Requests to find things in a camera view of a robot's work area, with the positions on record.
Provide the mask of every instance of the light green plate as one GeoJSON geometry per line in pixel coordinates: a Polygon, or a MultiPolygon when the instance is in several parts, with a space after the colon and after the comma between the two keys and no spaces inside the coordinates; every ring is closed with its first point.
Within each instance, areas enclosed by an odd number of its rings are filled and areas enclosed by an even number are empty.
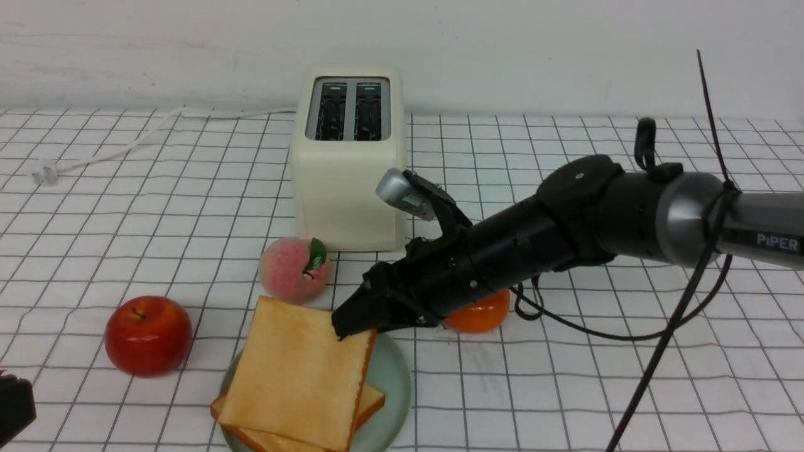
{"type": "MultiPolygon", "coordinates": [[[[238,355],[224,375],[220,393],[232,384],[240,360],[238,355]]],[[[366,380],[385,394],[385,405],[355,433],[350,452],[383,452],[396,439],[410,412],[411,374],[402,351],[388,335],[377,335],[366,380]]],[[[226,443],[234,452],[251,452],[241,440],[222,429],[226,443]]]]}

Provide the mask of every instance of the grid tablecloth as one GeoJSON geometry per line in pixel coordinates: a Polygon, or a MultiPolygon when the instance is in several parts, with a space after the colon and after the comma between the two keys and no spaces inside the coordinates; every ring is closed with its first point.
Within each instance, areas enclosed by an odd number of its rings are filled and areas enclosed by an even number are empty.
{"type": "MultiPolygon", "coordinates": [[[[30,159],[117,150],[166,111],[0,115],[0,363],[34,383],[39,412],[4,452],[227,449],[208,405],[262,294],[260,252],[295,231],[293,115],[179,118],[125,158],[63,175],[54,187],[35,187],[24,173],[30,159]],[[107,318],[140,294],[166,294],[189,311],[195,341],[180,372],[130,379],[103,352],[107,318]]],[[[635,117],[412,114],[406,122],[408,164],[472,220],[531,195],[573,158],[607,154],[635,168],[635,117]]],[[[802,189],[804,126],[717,125],[740,189],[802,189]]],[[[658,127],[660,159],[717,174],[705,119],[661,119],[658,127]]],[[[408,237],[439,235],[435,222],[409,224],[408,237]]],[[[313,302],[324,309],[351,294],[373,262],[401,254],[331,257],[330,284],[313,302]]],[[[622,257],[546,274],[540,285],[548,309],[624,335],[660,330],[688,276],[622,257]]],[[[802,274],[735,259],[716,300],[676,333],[622,449],[804,450],[802,330],[802,274]]],[[[597,339],[513,313],[489,334],[393,337],[415,383],[393,448],[444,452],[602,450],[655,345],[597,339]]]]}

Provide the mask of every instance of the power cord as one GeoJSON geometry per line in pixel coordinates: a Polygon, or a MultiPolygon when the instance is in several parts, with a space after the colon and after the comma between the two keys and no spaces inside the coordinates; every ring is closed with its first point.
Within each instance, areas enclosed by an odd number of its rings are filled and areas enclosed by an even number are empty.
{"type": "Polygon", "coordinates": [[[150,138],[158,130],[160,130],[167,122],[173,117],[209,117],[210,119],[239,119],[243,117],[257,117],[264,116],[272,113],[295,113],[296,109],[292,107],[279,108],[279,109],[264,109],[251,112],[234,112],[222,113],[216,110],[193,109],[190,107],[180,107],[173,109],[159,121],[155,126],[151,127],[147,132],[138,137],[133,142],[123,146],[119,150],[111,154],[99,155],[93,158],[78,161],[59,162],[52,159],[40,159],[32,162],[27,173],[31,176],[36,185],[47,184],[56,185],[59,175],[67,171],[80,168],[82,166],[91,165],[96,162],[103,162],[104,160],[111,160],[118,158],[122,155],[128,154],[131,150],[140,146],[145,140],[150,138]]]}
{"type": "MultiPolygon", "coordinates": [[[[686,288],[684,289],[681,298],[679,300],[679,304],[676,306],[673,314],[671,315],[670,319],[667,321],[667,327],[665,327],[662,331],[657,331],[655,333],[649,335],[611,335],[609,333],[590,330],[586,327],[578,325],[576,323],[569,322],[568,320],[561,318],[560,316],[553,314],[552,312],[546,310],[544,308],[544,300],[542,299],[541,294],[539,293],[539,277],[534,277],[531,279],[531,282],[534,286],[535,293],[536,293],[536,302],[533,302],[528,297],[524,295],[523,284],[520,282],[516,288],[511,288],[511,292],[516,295],[516,300],[514,304],[514,309],[516,314],[524,318],[526,320],[536,320],[537,318],[541,317],[542,315],[547,315],[549,318],[553,318],[557,322],[560,322],[568,327],[574,328],[578,331],[583,331],[588,335],[594,335],[597,337],[605,338],[605,339],[613,339],[613,340],[621,340],[621,341],[631,341],[631,342],[638,342],[644,341],[649,339],[659,339],[656,348],[654,349],[653,355],[650,357],[650,361],[645,367],[645,371],[642,374],[642,377],[637,384],[637,388],[634,390],[634,394],[631,397],[631,400],[626,407],[625,412],[622,414],[622,418],[620,422],[617,424],[617,428],[614,430],[614,433],[609,441],[609,444],[606,447],[606,452],[613,452],[617,448],[617,444],[619,444],[622,435],[626,431],[626,428],[633,417],[634,413],[637,410],[637,406],[639,405],[642,397],[645,395],[645,391],[647,390],[648,384],[650,380],[653,378],[654,373],[656,372],[656,368],[658,367],[659,361],[661,361],[664,351],[667,349],[667,346],[670,343],[670,340],[673,337],[673,334],[678,330],[681,326],[692,320],[696,315],[698,315],[701,311],[703,311],[706,306],[712,302],[712,299],[717,295],[720,291],[720,287],[723,285],[726,275],[731,267],[732,263],[732,255],[727,254],[723,266],[720,268],[720,275],[718,276],[715,285],[712,287],[712,290],[709,292],[707,297],[688,315],[684,315],[686,312],[690,301],[692,300],[693,296],[695,295],[695,291],[698,288],[698,284],[700,283],[701,277],[704,275],[704,271],[712,259],[712,255],[716,250],[716,244],[718,239],[720,238],[720,232],[723,228],[723,224],[726,217],[726,212],[732,205],[732,202],[736,197],[740,194],[740,190],[737,189],[734,182],[728,177],[728,170],[726,169],[725,161],[723,160],[723,153],[720,151],[720,143],[717,139],[717,132],[715,127],[715,118],[712,114],[712,105],[709,100],[709,92],[707,89],[706,84],[706,77],[704,76],[704,63],[701,60],[700,50],[697,51],[698,55],[698,65],[700,70],[701,76],[701,84],[703,85],[703,97],[706,101],[706,109],[707,109],[707,116],[709,120],[709,126],[712,131],[712,141],[715,147],[715,152],[717,154],[718,163],[720,164],[721,172],[723,173],[724,183],[723,183],[723,192],[718,196],[718,199],[715,200],[716,207],[716,218],[714,224],[712,225],[712,230],[710,231],[709,237],[707,239],[706,245],[699,257],[699,260],[695,266],[695,269],[690,276],[690,280],[687,283],[686,288]],[[520,303],[525,302],[526,304],[532,306],[536,309],[534,314],[525,313],[520,303]]],[[[640,143],[634,144],[634,158],[637,161],[637,164],[640,168],[644,171],[649,171],[655,166],[655,149],[653,146],[640,146],[640,143]]]]}

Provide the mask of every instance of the toaster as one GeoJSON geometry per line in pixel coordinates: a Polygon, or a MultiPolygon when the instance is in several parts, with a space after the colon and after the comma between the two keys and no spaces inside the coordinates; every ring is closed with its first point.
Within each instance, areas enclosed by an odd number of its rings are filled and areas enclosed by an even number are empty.
{"type": "Polygon", "coordinates": [[[396,251],[407,216],[375,190],[404,169],[404,101],[398,68],[317,65],[308,71],[290,142],[297,234],[330,251],[396,251]]]}

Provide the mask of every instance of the green leaf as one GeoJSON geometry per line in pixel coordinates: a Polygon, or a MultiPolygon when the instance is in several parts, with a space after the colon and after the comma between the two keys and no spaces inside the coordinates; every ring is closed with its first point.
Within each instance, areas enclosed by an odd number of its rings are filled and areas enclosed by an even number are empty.
{"type": "Polygon", "coordinates": [[[324,262],[326,262],[326,246],[324,242],[313,237],[313,240],[310,241],[310,261],[307,262],[304,270],[311,272],[324,265],[324,262]]]}

